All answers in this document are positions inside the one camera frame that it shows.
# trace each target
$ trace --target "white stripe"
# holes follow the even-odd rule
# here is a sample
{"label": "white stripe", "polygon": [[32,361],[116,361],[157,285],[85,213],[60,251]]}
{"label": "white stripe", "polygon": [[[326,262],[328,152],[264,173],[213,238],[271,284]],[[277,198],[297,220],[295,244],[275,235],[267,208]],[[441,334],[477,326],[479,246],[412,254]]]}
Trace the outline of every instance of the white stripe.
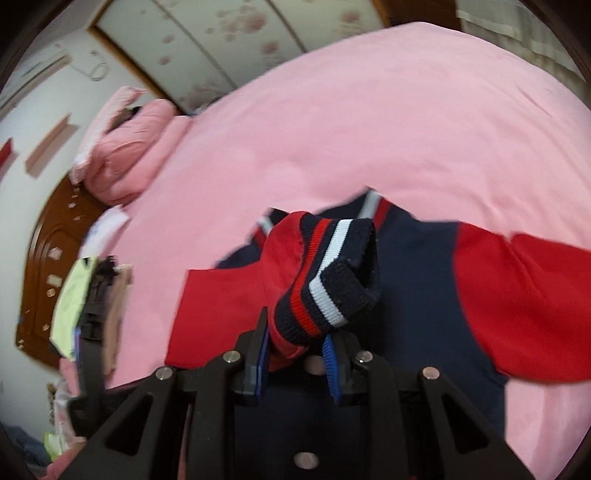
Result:
{"label": "white stripe", "polygon": [[310,294],[312,295],[316,306],[322,312],[324,318],[326,318],[326,320],[328,320],[328,322],[335,328],[344,325],[347,323],[347,320],[345,320],[345,317],[340,312],[339,308],[330,298],[322,284],[320,274],[339,256],[343,244],[345,243],[345,238],[347,237],[351,221],[352,220],[341,220],[337,223],[335,232],[330,239],[329,246],[324,253],[322,262],[320,263],[320,268],[318,269],[316,276],[308,284],[308,289],[310,290]]}
{"label": "white stripe", "polygon": [[273,222],[271,222],[271,219],[267,216],[262,216],[261,218],[259,218],[258,221],[259,226],[261,227],[263,233],[266,236],[269,236],[269,233],[271,232],[271,230],[273,230]]}
{"label": "white stripe", "polygon": [[375,212],[378,210],[379,201],[381,199],[382,196],[375,190],[370,190],[367,192],[365,201],[357,218],[374,218]]}

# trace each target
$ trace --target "brown garment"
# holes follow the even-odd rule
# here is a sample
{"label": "brown garment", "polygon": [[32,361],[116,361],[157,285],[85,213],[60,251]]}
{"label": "brown garment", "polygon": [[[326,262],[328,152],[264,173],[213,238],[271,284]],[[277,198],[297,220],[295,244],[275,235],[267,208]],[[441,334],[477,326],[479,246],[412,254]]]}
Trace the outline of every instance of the brown garment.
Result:
{"label": "brown garment", "polygon": [[131,265],[120,265],[109,292],[107,316],[103,327],[103,374],[110,375],[117,367],[119,324],[125,314],[127,296],[132,283]]}

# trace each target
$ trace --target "yellow-green garment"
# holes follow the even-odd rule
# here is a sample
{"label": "yellow-green garment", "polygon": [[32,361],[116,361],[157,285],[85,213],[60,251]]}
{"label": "yellow-green garment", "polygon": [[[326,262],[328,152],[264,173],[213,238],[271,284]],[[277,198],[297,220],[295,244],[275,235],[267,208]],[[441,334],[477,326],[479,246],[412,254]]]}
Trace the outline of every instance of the yellow-green garment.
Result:
{"label": "yellow-green garment", "polygon": [[74,357],[74,330],[84,303],[97,259],[79,258],[76,260],[64,282],[56,308],[53,310],[50,340],[57,350],[66,358]]}

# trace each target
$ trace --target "sheer curtain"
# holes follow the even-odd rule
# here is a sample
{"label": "sheer curtain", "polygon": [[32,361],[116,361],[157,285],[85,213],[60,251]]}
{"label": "sheer curtain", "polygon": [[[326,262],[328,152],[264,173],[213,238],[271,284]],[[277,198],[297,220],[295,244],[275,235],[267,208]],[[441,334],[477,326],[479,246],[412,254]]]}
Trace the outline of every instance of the sheer curtain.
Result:
{"label": "sheer curtain", "polygon": [[591,107],[591,89],[558,38],[518,0],[456,0],[462,30],[544,69]]}

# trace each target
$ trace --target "pink bed sheet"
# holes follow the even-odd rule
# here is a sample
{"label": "pink bed sheet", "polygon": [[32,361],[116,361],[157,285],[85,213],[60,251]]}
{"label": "pink bed sheet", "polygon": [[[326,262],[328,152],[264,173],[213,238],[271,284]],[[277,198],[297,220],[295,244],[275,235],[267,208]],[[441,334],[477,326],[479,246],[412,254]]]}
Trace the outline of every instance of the pink bed sheet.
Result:
{"label": "pink bed sheet", "polygon": [[[591,248],[591,112],[537,67],[428,24],[342,41],[246,85],[194,120],[128,207],[112,253],[135,284],[112,385],[163,363],[187,269],[240,245],[269,206],[314,211],[364,185],[423,220]],[[506,396],[509,444],[554,478],[591,424],[591,383],[514,380]]]}

